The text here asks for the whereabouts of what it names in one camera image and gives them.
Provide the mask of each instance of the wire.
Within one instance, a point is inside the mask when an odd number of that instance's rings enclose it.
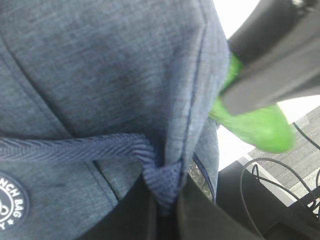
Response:
[[[251,171],[252,175],[255,175],[257,177],[257,179],[260,182],[260,174],[259,174],[259,166],[258,164],[253,165],[252,171]]]
[[[249,218],[249,221],[250,221],[250,224],[251,224],[251,227],[255,230],[255,232],[258,234],[259,237],[261,237],[262,239],[264,239],[264,237],[262,236],[262,234],[260,233],[259,229],[257,228],[254,220],[252,219],[250,213],[249,213],[249,210],[247,208],[247,205],[246,205],[246,201],[245,201],[245,198],[244,198],[244,194],[243,194],[243,177],[244,177],[244,174],[245,174],[245,171],[247,169],[247,167],[253,163],[257,163],[257,162],[261,162],[261,161],[269,161],[269,162],[273,162],[273,163],[276,163],[276,164],[279,164],[283,167],[285,167],[286,169],[288,169],[290,172],[292,172],[298,179],[299,181],[302,183],[302,185],[307,189],[307,191],[309,192],[309,194],[314,198],[313,200],[313,203],[312,203],[312,206],[311,208],[313,208],[314,206],[317,205],[317,198],[315,196],[315,194],[311,191],[311,189],[308,187],[308,185],[305,183],[305,181],[297,174],[296,171],[294,171],[290,166],[286,165],[285,163],[283,162],[280,162],[278,160],[275,160],[275,159],[271,159],[271,158],[257,158],[257,159],[254,159],[254,160],[251,160],[249,162],[247,162],[242,170],[241,170],[241,173],[240,173],[240,195],[241,195],[241,201],[242,201],[242,204],[243,204],[243,207],[244,207],[244,210]],[[286,192],[290,193],[290,194],[293,194],[291,191],[289,190],[285,190]]]
[[[301,130],[301,128],[294,122],[292,124],[295,129],[307,140],[309,141],[309,143],[311,143],[313,146],[315,146],[316,149],[318,149],[320,151],[320,146],[315,142],[313,141],[310,137],[307,136],[307,134],[305,134],[304,131]],[[319,187],[319,178],[320,178],[320,170],[317,172],[316,174],[316,177],[315,177],[315,186],[318,188]],[[314,210],[317,209],[317,207],[319,208],[318,209],[318,213],[317,213],[317,218],[320,222],[320,203],[316,204],[314,206]]]
[[[316,174],[316,178],[315,178],[315,185],[317,188],[319,187],[319,177],[320,177],[320,170]]]
[[[313,146],[315,146],[320,151],[320,146],[315,143],[310,137],[308,137],[301,129],[298,127],[298,125],[294,122],[292,125],[295,127],[295,129],[305,138],[307,139]]]

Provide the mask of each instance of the circular white logo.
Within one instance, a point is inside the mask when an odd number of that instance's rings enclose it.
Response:
[[[0,171],[0,232],[21,224],[29,211],[29,198],[18,181]]]

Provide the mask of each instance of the green object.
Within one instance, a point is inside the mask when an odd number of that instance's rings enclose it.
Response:
[[[236,79],[242,67],[241,62],[232,56],[224,89]],[[226,110],[218,96],[209,117],[265,152],[286,152],[295,143],[295,133],[277,104],[234,116]]]

